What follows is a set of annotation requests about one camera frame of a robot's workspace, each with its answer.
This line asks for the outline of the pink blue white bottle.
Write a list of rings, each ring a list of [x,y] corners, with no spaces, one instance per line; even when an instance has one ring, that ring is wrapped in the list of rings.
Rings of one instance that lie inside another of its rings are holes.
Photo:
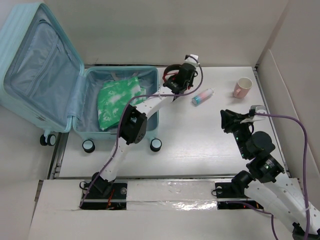
[[[206,101],[209,99],[213,94],[215,93],[215,90],[212,88],[208,88],[201,93],[197,94],[194,96],[191,100],[192,104],[195,106],[200,105],[202,102]]]

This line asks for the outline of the green white cloth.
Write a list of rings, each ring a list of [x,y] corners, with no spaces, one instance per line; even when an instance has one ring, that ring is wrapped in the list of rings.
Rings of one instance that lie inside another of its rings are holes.
[[[105,82],[97,95],[97,117],[102,131],[116,126],[122,112],[135,96],[145,95],[146,89],[140,86],[138,77]]]

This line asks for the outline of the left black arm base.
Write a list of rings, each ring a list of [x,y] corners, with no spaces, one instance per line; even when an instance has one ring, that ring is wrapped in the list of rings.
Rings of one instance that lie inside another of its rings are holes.
[[[85,196],[89,183],[82,181],[79,186],[82,190],[80,200],[80,209],[82,210],[126,210],[127,209],[127,192],[128,184],[126,182],[116,182],[113,184],[110,193],[107,196],[102,196],[94,187]]]

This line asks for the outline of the red black headphones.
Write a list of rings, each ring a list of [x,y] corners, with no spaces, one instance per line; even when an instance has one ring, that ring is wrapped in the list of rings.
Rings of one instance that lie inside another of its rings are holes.
[[[166,83],[169,80],[175,80],[181,68],[180,64],[172,64],[164,69],[162,80]]]

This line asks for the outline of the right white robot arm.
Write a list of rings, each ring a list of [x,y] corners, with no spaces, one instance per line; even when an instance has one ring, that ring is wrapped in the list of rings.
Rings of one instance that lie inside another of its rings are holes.
[[[253,123],[268,116],[262,105],[253,105],[247,114],[221,110],[221,128],[232,134],[241,157],[248,160],[246,170],[231,180],[231,191],[261,204],[280,220],[295,240],[320,238],[320,212],[309,201],[307,184],[296,187],[284,167],[271,155],[275,150],[272,138],[264,131],[255,131]]]

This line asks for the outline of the pink ceramic mug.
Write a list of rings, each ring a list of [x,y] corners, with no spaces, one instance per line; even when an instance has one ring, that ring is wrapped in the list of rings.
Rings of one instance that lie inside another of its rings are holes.
[[[233,90],[233,96],[237,99],[243,99],[252,87],[253,81],[250,78],[242,77],[236,82]]]

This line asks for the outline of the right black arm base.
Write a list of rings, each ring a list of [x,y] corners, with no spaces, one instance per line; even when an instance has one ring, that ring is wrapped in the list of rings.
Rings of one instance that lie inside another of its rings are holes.
[[[258,202],[237,193],[231,182],[216,182],[214,186],[211,194],[216,197],[218,210],[246,210],[249,206],[260,211],[264,209]]]

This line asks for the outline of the light blue hard-shell suitcase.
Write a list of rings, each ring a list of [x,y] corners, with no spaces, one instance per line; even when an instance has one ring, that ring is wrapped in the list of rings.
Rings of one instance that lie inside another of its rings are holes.
[[[20,3],[0,31],[0,103],[42,129],[39,142],[74,130],[84,141],[116,137],[101,130],[97,96],[105,83],[136,77],[148,95],[159,89],[153,66],[98,66],[84,62],[47,5]]]

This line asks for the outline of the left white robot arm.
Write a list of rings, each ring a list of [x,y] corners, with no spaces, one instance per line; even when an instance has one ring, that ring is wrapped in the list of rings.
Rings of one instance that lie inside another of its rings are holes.
[[[193,86],[198,64],[185,62],[179,66],[178,73],[163,83],[159,90],[135,106],[128,103],[119,121],[116,142],[110,159],[100,172],[92,176],[88,190],[94,188],[100,198],[107,198],[117,177],[121,162],[134,144],[138,144],[146,135],[148,119],[161,108],[185,95]]]

